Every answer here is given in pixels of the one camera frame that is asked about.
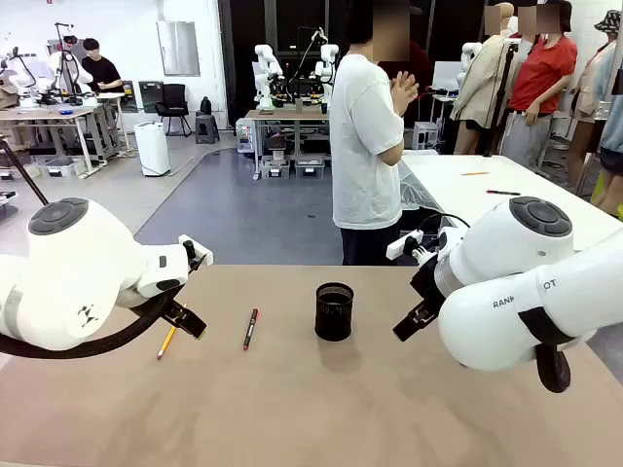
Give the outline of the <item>person's right hand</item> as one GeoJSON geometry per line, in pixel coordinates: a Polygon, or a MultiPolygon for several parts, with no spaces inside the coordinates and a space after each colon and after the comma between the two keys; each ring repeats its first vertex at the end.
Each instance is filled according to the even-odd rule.
{"type": "Polygon", "coordinates": [[[403,117],[406,113],[408,106],[415,100],[411,100],[407,95],[407,87],[410,86],[410,77],[413,76],[413,81],[416,81],[415,76],[406,71],[401,71],[395,78],[391,80],[390,93],[393,102],[394,112],[403,117]]]}

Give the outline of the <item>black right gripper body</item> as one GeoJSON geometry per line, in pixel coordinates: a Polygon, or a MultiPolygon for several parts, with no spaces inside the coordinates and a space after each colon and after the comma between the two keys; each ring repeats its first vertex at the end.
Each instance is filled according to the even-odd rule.
{"type": "Polygon", "coordinates": [[[443,304],[443,294],[440,292],[434,277],[437,263],[438,258],[434,255],[419,267],[410,282],[412,288],[427,305],[443,304]]]}

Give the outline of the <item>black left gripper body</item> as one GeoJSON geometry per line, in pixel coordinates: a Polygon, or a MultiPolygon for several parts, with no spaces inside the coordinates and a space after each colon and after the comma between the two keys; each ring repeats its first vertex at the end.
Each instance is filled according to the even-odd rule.
{"type": "Polygon", "coordinates": [[[184,240],[182,242],[188,259],[189,272],[198,270],[204,262],[206,254],[203,253],[193,240],[184,240]]]}

